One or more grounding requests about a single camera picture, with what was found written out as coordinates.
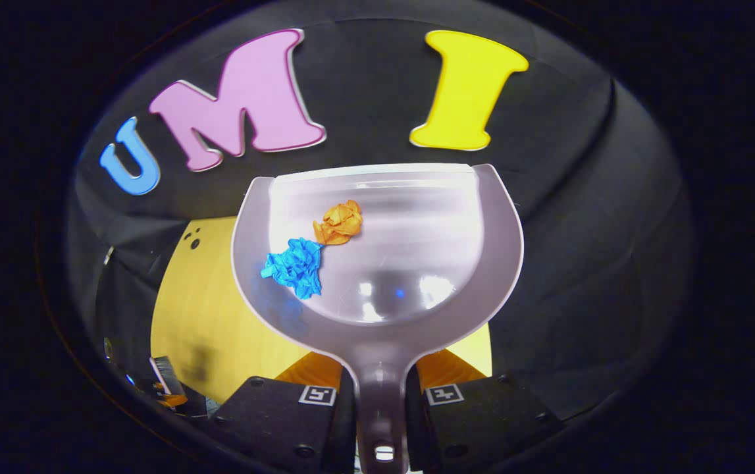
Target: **blue letter u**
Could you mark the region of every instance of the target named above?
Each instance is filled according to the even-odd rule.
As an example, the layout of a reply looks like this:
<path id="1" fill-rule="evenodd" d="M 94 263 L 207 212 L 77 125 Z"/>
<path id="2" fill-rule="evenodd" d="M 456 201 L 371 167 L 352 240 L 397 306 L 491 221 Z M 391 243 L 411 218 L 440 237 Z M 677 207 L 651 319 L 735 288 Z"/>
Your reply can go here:
<path id="1" fill-rule="evenodd" d="M 105 147 L 103 154 L 99 157 L 99 164 L 111 174 L 122 191 L 139 196 L 155 189 L 158 180 L 161 179 L 161 169 L 158 168 L 155 157 L 140 140 L 140 135 L 137 135 L 137 131 L 134 129 L 136 125 L 137 117 L 126 120 L 117 131 L 117 141 L 125 145 L 128 152 L 131 153 L 131 157 L 140 166 L 140 175 L 132 176 L 125 166 L 122 166 L 122 163 L 117 159 L 114 144 Z"/>

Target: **orange crumpled paper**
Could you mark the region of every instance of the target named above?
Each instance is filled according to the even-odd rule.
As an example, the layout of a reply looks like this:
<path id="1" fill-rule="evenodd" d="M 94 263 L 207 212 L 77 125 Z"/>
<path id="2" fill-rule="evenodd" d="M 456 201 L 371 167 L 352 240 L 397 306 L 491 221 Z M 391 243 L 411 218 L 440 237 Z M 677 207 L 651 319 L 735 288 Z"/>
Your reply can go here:
<path id="1" fill-rule="evenodd" d="M 359 234 L 359 226 L 362 224 L 359 204 L 348 200 L 345 204 L 331 207 L 322 218 L 322 224 L 313 221 L 313 231 L 318 243 L 338 246 L 350 240 L 351 235 Z"/>

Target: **black fabric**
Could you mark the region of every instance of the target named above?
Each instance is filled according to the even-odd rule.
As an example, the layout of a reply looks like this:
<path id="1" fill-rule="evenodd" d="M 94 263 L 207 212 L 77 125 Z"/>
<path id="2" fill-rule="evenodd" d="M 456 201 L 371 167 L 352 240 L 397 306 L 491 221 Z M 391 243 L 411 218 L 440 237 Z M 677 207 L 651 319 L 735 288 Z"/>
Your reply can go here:
<path id="1" fill-rule="evenodd" d="M 243 156 L 224 153 L 211 171 L 187 170 L 169 129 L 149 114 L 151 99 L 178 79 L 216 94 L 228 53 L 291 27 L 305 30 L 294 52 L 296 78 L 311 118 L 326 127 L 326 141 L 259 153 L 250 146 L 247 121 Z M 437 29 L 497 40 L 530 62 L 504 86 L 484 150 L 421 148 L 408 141 L 411 129 L 426 120 L 437 85 L 440 57 L 423 40 Z M 139 119 L 138 132 L 161 168 L 158 187 L 143 197 L 125 194 L 98 165 L 101 150 L 131 116 Z M 124 148 L 117 150 L 133 169 Z M 599 66 L 484 3 L 274 3 L 211 30 L 143 72 L 93 129 L 74 181 L 73 199 L 86 224 L 81 216 L 71 222 L 86 229 L 70 235 L 91 232 L 88 239 L 97 236 L 100 251 L 116 248 L 118 267 L 98 296 L 100 307 L 110 308 L 100 317 L 113 318 L 103 327 L 142 345 L 128 357 L 148 353 L 146 318 L 151 321 L 163 275 L 151 268 L 169 258 L 158 261 L 142 242 L 169 242 L 188 219 L 236 215 L 254 177 L 404 162 L 491 163 L 515 200 L 527 255 L 515 293 L 491 321 L 495 371 L 521 375 L 566 418 L 627 384 L 655 356 L 679 310 L 692 245 L 672 150 L 648 113 Z M 90 298 L 88 285 L 101 261 L 88 252 L 73 252 L 71 259 L 77 261 L 71 271 L 83 273 L 74 276 L 76 296 Z M 129 303 L 131 291 L 139 292 L 136 303 Z"/>

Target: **screw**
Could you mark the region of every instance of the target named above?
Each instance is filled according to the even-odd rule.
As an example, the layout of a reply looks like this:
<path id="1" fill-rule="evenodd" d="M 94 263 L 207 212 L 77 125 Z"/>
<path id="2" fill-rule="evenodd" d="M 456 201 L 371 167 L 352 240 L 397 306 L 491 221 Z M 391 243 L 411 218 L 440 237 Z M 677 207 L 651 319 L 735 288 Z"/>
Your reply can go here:
<path id="1" fill-rule="evenodd" d="M 468 453 L 468 447 L 464 444 L 451 444 L 444 449 L 444 455 L 449 458 L 462 457 Z"/>
<path id="2" fill-rule="evenodd" d="M 300 444 L 296 446 L 296 456 L 302 459 L 310 459 L 311 457 L 316 456 L 316 451 L 306 444 Z"/>

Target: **crumpled paper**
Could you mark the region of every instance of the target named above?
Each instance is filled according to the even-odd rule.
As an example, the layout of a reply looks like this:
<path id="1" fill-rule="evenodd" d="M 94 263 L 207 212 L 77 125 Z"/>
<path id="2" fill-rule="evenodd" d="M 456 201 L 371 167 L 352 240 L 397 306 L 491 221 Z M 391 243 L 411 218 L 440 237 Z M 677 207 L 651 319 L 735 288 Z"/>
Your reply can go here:
<path id="1" fill-rule="evenodd" d="M 266 267 L 260 276 L 272 277 L 285 287 L 295 288 L 296 296 L 302 300 L 313 294 L 322 294 L 318 269 L 322 264 L 322 244 L 304 238 L 290 239 L 290 248 L 281 254 L 269 254 Z"/>
<path id="2" fill-rule="evenodd" d="M 313 231 L 318 243 L 326 246 L 338 246 L 348 242 L 351 235 L 359 234 L 359 226 L 363 224 L 359 204 L 351 200 L 331 207 L 322 220 L 322 224 L 313 221 Z"/>

